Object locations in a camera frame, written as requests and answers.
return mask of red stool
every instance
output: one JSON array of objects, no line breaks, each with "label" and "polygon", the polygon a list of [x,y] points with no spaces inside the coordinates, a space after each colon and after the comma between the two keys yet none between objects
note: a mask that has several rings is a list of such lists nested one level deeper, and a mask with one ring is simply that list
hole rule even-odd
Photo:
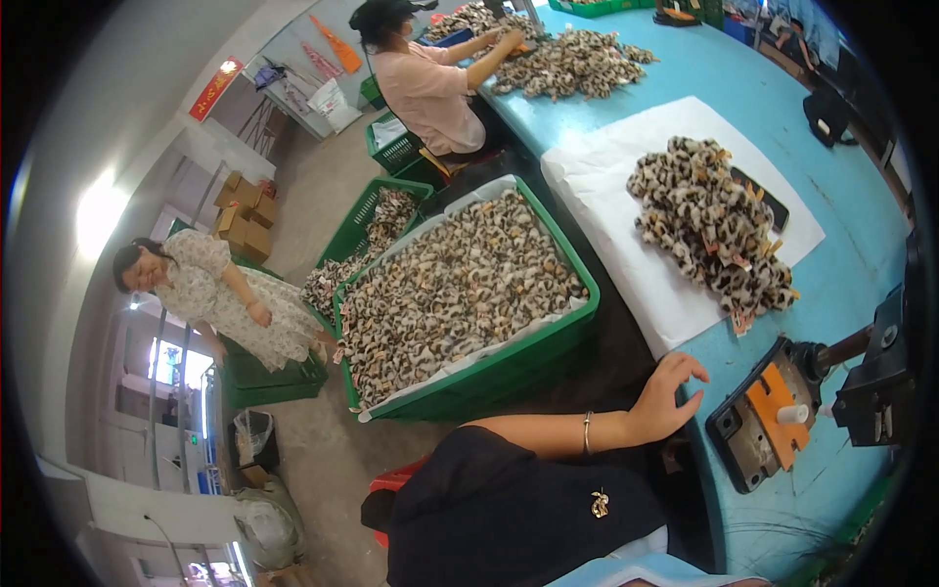
[{"label": "red stool", "polygon": [[[405,465],[401,469],[383,472],[368,486],[368,492],[372,493],[373,491],[378,491],[379,489],[390,489],[391,491],[396,492],[405,483],[408,482],[410,476],[413,475],[414,472],[418,470],[426,460],[427,456],[417,462],[411,463],[410,465]],[[375,530],[375,539],[384,548],[388,547],[388,535],[384,532]]]}]

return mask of red banner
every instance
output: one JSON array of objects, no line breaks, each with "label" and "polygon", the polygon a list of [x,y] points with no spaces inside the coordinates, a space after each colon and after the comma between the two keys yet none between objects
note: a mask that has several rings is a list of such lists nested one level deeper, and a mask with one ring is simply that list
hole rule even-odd
[{"label": "red banner", "polygon": [[244,66],[241,65],[241,62],[235,57],[228,57],[212,77],[212,81],[208,83],[206,89],[202,90],[199,99],[196,100],[192,108],[189,109],[189,114],[199,122],[205,120],[206,116],[208,116],[208,111],[215,105],[215,101],[222,95],[222,92],[224,92],[228,85],[232,83],[232,80],[235,79],[238,72],[243,69]]}]

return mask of person in black clothing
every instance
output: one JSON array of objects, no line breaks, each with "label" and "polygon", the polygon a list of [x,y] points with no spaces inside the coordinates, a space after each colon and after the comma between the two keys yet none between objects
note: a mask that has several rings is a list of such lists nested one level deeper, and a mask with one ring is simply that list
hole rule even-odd
[{"label": "person in black clothing", "polygon": [[809,71],[815,71],[806,46],[805,27],[797,19],[791,19],[789,26],[779,28],[776,48],[785,53],[792,61]]},{"label": "person in black clothing", "polygon": [[458,427],[396,495],[377,491],[362,504],[362,523],[388,534],[388,584],[543,586],[597,559],[642,555],[671,555],[707,584],[767,584],[721,582],[678,560],[667,516],[638,473],[560,462],[667,438],[700,406],[703,391],[676,406],[678,386],[692,377],[708,381],[698,361],[671,353],[629,411],[497,416]]}]

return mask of white cylinder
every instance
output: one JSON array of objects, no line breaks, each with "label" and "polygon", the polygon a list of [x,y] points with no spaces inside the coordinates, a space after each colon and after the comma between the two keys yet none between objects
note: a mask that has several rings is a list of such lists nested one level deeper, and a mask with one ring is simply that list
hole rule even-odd
[{"label": "white cylinder", "polygon": [[776,412],[776,421],[780,424],[804,424],[808,420],[808,406],[786,406]]}]

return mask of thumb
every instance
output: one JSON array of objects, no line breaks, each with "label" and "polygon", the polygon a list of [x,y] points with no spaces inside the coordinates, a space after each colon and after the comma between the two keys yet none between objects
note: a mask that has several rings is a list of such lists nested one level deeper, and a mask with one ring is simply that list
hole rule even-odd
[{"label": "thumb", "polygon": [[704,398],[704,390],[698,390],[694,395],[688,398],[683,406],[678,408],[678,414],[681,416],[682,423],[691,420],[698,408],[701,407],[701,400]]}]

